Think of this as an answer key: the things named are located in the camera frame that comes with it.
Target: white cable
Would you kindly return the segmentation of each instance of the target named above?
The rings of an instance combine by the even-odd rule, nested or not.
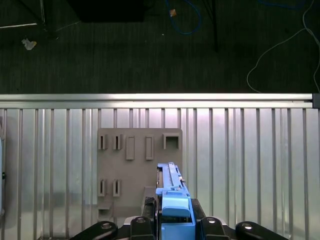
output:
[[[71,23],[71,24],[69,24],[69,25],[67,25],[67,26],[60,27],[60,28],[58,28],[57,30],[55,30],[55,32],[58,32],[58,31],[60,31],[60,30],[62,30],[62,29],[65,29],[65,28],[68,28],[68,27],[70,27],[70,26],[72,26],[72,25],[76,25],[76,24],[78,24],[78,23],[80,23],[80,22],[81,22],[81,21],[77,21],[77,22]]]
[[[319,40],[318,40],[318,39],[316,38],[316,36],[314,35],[314,33],[313,33],[309,28],[307,28],[306,22],[305,22],[305,16],[306,16],[307,12],[308,12],[308,11],[311,9],[311,7],[313,6],[314,2],[315,2],[315,0],[312,0],[309,8],[303,13],[302,21],[303,21],[303,26],[304,26],[304,28],[301,29],[301,30],[299,30],[298,32],[296,32],[294,35],[292,35],[292,36],[289,37],[288,39],[286,39],[286,40],[284,40],[284,41],[282,41],[282,42],[279,42],[278,44],[274,45],[273,47],[271,47],[271,48],[269,48],[267,51],[265,51],[265,52],[259,57],[259,59],[258,59],[258,61],[256,62],[255,66],[249,71],[249,73],[248,73],[247,76],[246,76],[246,83],[248,84],[248,86],[249,86],[253,91],[261,94],[260,91],[254,89],[254,88],[250,85],[250,83],[249,83],[249,76],[250,76],[250,74],[258,67],[258,64],[259,64],[261,58],[262,58],[266,53],[268,53],[269,51],[271,51],[272,49],[276,48],[277,46],[279,46],[279,45],[281,45],[281,44],[284,44],[284,43],[288,42],[289,40],[291,40],[292,38],[294,38],[296,35],[298,35],[299,33],[301,33],[302,31],[307,30],[307,32],[314,38],[314,40],[315,40],[315,42],[316,42],[316,44],[318,45],[318,48],[319,48],[319,62],[318,62],[317,68],[316,68],[316,70],[315,70],[315,72],[314,72],[314,74],[313,74],[313,81],[314,81],[314,83],[315,83],[315,86],[316,86],[318,92],[320,93],[320,89],[319,89],[319,86],[318,86],[317,81],[316,81],[316,74],[317,74],[317,72],[318,72],[318,70],[319,70],[319,67],[320,67],[320,43],[319,43]]]

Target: gray pegboard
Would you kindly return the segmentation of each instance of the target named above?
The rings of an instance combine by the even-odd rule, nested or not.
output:
[[[158,163],[182,169],[182,134],[179,128],[98,130],[99,221],[141,215],[144,197],[155,194]]]

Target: orange object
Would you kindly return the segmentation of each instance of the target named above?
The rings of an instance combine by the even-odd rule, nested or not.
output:
[[[170,10],[170,17],[174,17],[177,15],[177,12],[175,9]]]

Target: gray carpet floor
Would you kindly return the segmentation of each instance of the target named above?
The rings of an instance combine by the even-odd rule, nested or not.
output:
[[[303,28],[302,15],[310,5],[306,1],[303,9],[288,10],[256,0],[216,0],[217,53],[204,4],[192,2],[202,23],[187,36],[171,26],[164,0],[155,0],[145,21],[138,23],[82,23],[65,0],[46,2],[48,22],[58,30],[58,39],[47,39],[36,26],[0,29],[0,94],[252,93],[247,73],[265,50]],[[26,0],[40,15],[38,3]],[[171,6],[181,29],[197,25],[197,15],[183,1],[171,0]],[[319,11],[316,0],[306,16],[317,36]],[[31,16],[11,0],[1,1],[0,26],[27,22]],[[22,45],[25,37],[37,41],[33,50]],[[315,41],[301,32],[261,59],[251,85],[264,93],[316,92],[318,59]],[[320,72],[316,79],[320,84]]]

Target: corrugated metal wall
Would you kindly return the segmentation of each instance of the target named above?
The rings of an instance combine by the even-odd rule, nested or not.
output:
[[[181,128],[183,176],[207,215],[320,239],[315,109],[3,109],[2,240],[69,238],[92,225],[98,128]]]

